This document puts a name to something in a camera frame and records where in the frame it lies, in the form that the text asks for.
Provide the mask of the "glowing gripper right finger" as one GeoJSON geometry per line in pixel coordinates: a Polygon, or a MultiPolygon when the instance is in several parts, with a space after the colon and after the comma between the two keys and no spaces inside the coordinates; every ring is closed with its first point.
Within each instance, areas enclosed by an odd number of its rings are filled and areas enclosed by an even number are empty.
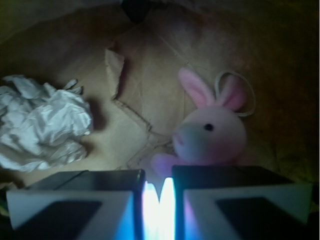
{"type": "Polygon", "coordinates": [[[310,240],[313,186],[259,166],[175,165],[177,240],[310,240]]]}

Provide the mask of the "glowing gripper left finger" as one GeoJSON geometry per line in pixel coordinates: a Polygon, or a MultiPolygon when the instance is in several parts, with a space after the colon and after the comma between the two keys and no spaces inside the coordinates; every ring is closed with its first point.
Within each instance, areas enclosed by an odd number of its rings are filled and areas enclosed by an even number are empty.
{"type": "Polygon", "coordinates": [[[142,169],[62,171],[6,193],[16,240],[156,240],[142,169]]]}

